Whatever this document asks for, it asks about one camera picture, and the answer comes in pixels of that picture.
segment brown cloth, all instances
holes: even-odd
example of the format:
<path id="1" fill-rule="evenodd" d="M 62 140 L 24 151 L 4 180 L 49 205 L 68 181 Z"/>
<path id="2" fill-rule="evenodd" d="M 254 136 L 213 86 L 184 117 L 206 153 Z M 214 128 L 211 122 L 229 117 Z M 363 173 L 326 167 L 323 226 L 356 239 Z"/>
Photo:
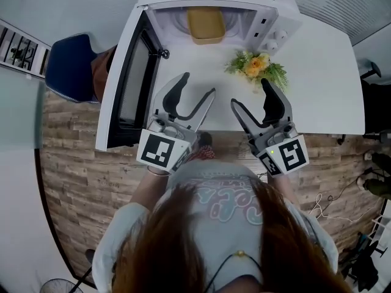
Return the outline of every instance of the brown cloth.
<path id="1" fill-rule="evenodd" d="M 108 80 L 115 49 L 117 49 L 117 46 L 99 54 L 96 59 L 91 62 L 93 92 L 100 103 L 102 103 L 103 100 L 104 88 L 106 87 L 106 81 Z"/>

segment blue chair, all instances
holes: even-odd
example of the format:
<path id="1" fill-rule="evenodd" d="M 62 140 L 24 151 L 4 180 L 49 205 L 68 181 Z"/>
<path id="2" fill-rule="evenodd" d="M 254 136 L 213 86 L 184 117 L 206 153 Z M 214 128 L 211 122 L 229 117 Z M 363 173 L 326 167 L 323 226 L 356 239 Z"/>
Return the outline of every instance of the blue chair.
<path id="1" fill-rule="evenodd" d="M 72 102 L 99 103 L 93 92 L 91 62 L 97 57 L 87 34 L 74 35 L 51 48 L 46 68 L 46 85 Z"/>

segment microwave door window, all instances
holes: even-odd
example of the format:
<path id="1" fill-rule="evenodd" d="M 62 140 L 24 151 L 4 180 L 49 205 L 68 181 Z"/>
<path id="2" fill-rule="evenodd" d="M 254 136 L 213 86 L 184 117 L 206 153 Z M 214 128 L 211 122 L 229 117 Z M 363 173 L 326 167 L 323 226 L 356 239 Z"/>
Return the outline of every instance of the microwave door window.
<path id="1" fill-rule="evenodd" d="M 134 49 L 131 66 L 125 79 L 125 92 L 123 93 L 120 110 L 120 125 L 133 125 L 136 119 L 137 104 L 140 97 L 142 82 L 149 59 L 149 50 L 141 38 L 138 39 Z"/>

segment long red hair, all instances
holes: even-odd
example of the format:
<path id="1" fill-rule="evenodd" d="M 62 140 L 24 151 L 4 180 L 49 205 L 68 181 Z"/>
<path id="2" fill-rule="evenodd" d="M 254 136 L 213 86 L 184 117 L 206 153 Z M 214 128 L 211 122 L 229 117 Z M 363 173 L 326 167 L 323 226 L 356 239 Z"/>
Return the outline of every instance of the long red hair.
<path id="1" fill-rule="evenodd" d="M 351 292 L 310 242 L 281 194 L 261 182 L 253 189 L 263 211 L 260 291 Z M 206 270 L 191 235 L 197 219 L 189 214 L 195 192 L 175 188 L 144 224 L 133 228 L 118 254 L 113 293 L 204 292 Z"/>

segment microwave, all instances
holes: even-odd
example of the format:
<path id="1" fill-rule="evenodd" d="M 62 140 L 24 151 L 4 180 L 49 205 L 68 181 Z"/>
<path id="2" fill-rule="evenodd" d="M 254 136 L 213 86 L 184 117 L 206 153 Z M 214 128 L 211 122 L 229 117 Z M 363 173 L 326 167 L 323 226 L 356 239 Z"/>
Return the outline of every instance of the microwave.
<path id="1" fill-rule="evenodd" d="M 225 36 L 220 47 L 234 46 L 272 56 L 301 25 L 294 0 L 138 0 L 109 71 L 96 149 L 106 151 L 139 143 L 141 131 L 147 127 L 159 63 L 170 60 L 171 46 L 193 44 L 186 15 L 189 7 L 199 6 L 221 11 Z M 209 46 L 194 44 L 194 52 Z"/>

